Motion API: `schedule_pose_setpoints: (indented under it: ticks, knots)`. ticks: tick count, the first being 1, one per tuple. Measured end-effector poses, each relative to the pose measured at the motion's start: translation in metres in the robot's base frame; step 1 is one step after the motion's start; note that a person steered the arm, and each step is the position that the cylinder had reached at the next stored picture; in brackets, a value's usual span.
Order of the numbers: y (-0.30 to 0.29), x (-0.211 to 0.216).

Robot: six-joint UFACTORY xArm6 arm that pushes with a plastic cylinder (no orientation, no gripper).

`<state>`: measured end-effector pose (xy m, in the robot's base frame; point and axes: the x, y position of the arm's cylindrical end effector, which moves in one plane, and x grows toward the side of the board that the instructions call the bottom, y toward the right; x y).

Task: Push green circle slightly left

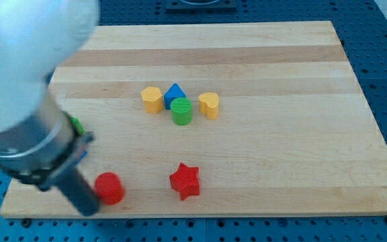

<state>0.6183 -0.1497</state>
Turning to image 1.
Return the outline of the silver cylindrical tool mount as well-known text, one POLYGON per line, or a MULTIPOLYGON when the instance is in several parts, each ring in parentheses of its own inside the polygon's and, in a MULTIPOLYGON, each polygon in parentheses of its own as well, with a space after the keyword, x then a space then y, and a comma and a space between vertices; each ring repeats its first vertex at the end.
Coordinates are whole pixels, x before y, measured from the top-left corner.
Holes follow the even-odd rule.
POLYGON ((93 134, 79 133, 47 93, 31 114, 0 131, 0 169, 42 191, 74 184, 87 188, 76 164, 92 140, 93 134))

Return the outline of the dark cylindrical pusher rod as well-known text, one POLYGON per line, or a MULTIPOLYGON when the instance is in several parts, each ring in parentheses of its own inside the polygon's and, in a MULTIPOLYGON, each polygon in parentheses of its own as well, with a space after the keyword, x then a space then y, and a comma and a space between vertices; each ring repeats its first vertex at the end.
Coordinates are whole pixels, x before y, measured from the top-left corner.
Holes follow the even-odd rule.
POLYGON ((83 216, 92 216, 99 210, 99 198, 73 164, 55 171, 54 185, 83 216))

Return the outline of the blue block behind arm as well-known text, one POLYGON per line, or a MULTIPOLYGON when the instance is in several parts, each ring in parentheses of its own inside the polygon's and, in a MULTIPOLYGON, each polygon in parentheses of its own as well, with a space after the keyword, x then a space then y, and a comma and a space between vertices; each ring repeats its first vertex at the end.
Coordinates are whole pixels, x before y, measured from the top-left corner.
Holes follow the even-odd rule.
POLYGON ((82 155, 77 160, 77 163, 80 163, 87 156, 87 151, 83 151, 82 155))

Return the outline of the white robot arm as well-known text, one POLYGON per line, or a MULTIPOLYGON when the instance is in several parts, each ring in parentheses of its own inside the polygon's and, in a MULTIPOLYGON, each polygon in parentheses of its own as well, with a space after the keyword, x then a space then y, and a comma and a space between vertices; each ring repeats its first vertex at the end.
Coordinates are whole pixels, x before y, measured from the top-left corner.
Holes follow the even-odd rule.
POLYGON ((93 135, 59 108, 48 77, 88 41, 99 14, 97 0, 0 1, 0 169, 57 187, 84 216, 99 208, 76 168, 93 135))

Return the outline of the green block behind arm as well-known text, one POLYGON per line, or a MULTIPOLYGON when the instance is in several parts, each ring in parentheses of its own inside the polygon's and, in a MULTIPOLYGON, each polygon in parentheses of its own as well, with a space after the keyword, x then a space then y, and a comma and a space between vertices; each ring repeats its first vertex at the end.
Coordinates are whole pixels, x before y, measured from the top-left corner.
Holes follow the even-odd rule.
POLYGON ((84 130, 82 124, 80 123, 79 119, 72 117, 72 116, 70 116, 69 119, 71 121, 71 124, 74 126, 75 131, 78 135, 82 135, 85 133, 85 130, 84 130))

